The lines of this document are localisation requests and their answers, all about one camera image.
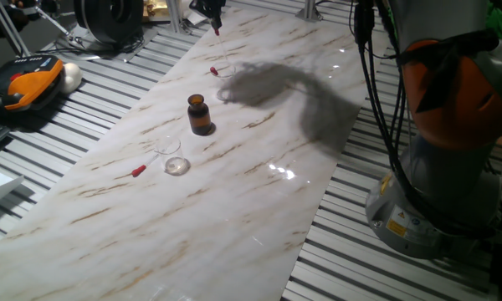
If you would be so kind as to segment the person hand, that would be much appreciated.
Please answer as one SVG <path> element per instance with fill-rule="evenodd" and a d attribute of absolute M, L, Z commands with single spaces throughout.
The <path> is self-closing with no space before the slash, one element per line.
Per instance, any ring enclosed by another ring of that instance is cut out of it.
<path fill-rule="evenodd" d="M 35 20 L 39 17 L 36 10 L 37 5 L 37 0 L 10 0 L 10 6 L 19 10 L 30 20 Z"/>

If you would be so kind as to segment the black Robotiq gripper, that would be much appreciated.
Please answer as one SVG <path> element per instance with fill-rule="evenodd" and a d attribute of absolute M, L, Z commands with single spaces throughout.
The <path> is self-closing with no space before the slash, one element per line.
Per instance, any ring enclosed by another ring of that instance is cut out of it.
<path fill-rule="evenodd" d="M 219 30 L 223 26 L 221 11 L 225 5 L 226 0 L 191 0 L 188 7 L 205 18 L 209 18 L 212 28 Z"/>

